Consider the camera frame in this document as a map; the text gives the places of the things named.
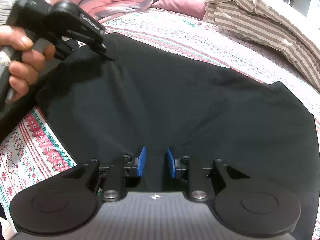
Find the person's left hand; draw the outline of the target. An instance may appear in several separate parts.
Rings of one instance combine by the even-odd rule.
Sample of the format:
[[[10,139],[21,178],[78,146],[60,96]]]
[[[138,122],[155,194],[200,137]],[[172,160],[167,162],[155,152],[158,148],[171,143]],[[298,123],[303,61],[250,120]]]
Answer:
[[[13,102],[25,96],[30,86],[37,82],[39,73],[46,67],[46,62],[54,58],[55,47],[50,43],[41,52],[33,50],[34,43],[25,31],[9,25],[1,26],[1,45],[11,46],[22,52],[20,60],[11,61],[9,64],[8,83],[14,94],[8,101]]]

